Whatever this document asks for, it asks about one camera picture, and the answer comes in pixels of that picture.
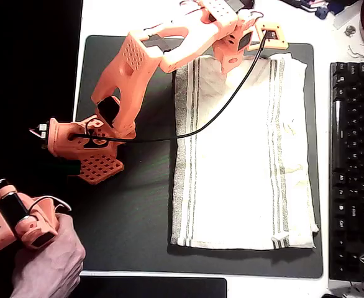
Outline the person's hand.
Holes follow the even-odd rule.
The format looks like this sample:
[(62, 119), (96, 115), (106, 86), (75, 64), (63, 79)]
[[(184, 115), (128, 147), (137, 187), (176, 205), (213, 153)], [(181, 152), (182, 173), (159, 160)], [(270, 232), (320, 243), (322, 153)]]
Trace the person's hand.
[(86, 256), (73, 219), (57, 214), (58, 235), (41, 250), (21, 249), (15, 256), (12, 297), (68, 297), (80, 283)]

